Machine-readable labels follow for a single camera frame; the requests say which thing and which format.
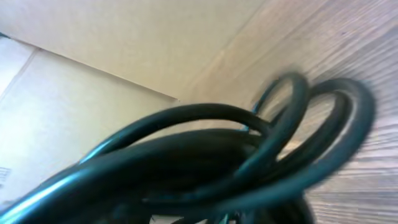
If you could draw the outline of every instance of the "thick black cable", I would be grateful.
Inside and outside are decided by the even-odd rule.
[[[281,82],[290,82],[290,103],[273,121],[228,105],[171,108],[140,119],[107,138],[79,163],[46,180],[12,207],[0,223],[87,223],[122,210],[136,223],[152,214],[218,223],[311,223],[303,191],[340,168],[371,129],[374,100],[362,84],[336,79],[309,88],[288,73],[265,91],[254,113]],[[335,96],[329,117],[287,157],[277,155],[298,128],[308,102]],[[199,119],[239,122],[259,135],[205,129],[136,141],[160,129]]]

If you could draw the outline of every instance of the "black cable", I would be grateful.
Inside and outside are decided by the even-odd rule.
[[[272,120],[257,113],[281,82],[290,103]],[[326,121],[295,151],[278,154],[298,128],[310,99],[335,96]],[[340,168],[371,129],[374,100],[362,84],[328,80],[312,88],[288,73],[268,88],[253,113],[228,105],[180,106],[142,118],[107,138],[79,163],[49,178],[0,223],[148,224],[152,214],[177,223],[312,223],[305,189]],[[135,143],[158,130],[199,119],[225,119],[257,131],[205,129]]]

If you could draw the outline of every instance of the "black hose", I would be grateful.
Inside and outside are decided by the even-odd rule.
[[[258,112],[281,82],[290,103],[272,120]],[[326,121],[296,150],[278,154],[296,132],[311,98],[333,94]],[[371,129],[374,100],[362,84],[328,80],[312,88],[298,73],[281,76],[253,112],[220,104],[179,106],[142,118],[107,138],[79,163],[49,178],[3,211],[0,223],[148,224],[152,214],[177,223],[312,223],[304,190],[340,168]],[[205,129],[135,143],[158,130],[224,119],[257,131]]]

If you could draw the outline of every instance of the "coiled cable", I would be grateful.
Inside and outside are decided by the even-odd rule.
[[[272,120],[258,116],[281,82],[292,84],[290,103]],[[325,122],[278,160],[310,99],[332,94]],[[77,164],[49,178],[0,214],[0,223],[148,224],[151,215],[184,217],[177,223],[313,223],[304,190],[347,162],[371,129],[371,93],[339,78],[309,87],[299,73],[274,81],[253,112],[221,104],[167,109],[107,138]],[[138,140],[200,119],[235,121],[255,130],[204,129]]]

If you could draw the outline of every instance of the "cable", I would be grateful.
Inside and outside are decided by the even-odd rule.
[[[256,115],[282,82],[292,85],[290,103],[264,121]],[[278,160],[310,100],[324,94],[335,97],[330,115]],[[302,75],[287,73],[271,84],[252,112],[221,104],[187,105],[126,126],[3,211],[0,223],[148,224],[152,214],[182,216],[176,222],[182,224],[204,219],[209,224],[313,223],[304,190],[352,157],[374,114],[371,93],[356,81],[339,78],[310,88]],[[158,130],[201,119],[248,128],[187,131],[136,143]]]

